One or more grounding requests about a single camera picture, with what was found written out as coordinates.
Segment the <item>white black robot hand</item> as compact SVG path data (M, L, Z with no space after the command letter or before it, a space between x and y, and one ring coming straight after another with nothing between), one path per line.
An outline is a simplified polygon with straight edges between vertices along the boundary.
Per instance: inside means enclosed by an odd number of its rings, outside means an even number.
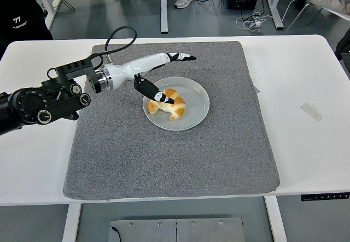
M105 64L96 72L102 89L115 90L125 81L133 81L134 88L147 98L156 102L173 104L174 100L158 89L144 76L169 62L192 61L195 56L182 52L158 53L124 63L122 65Z

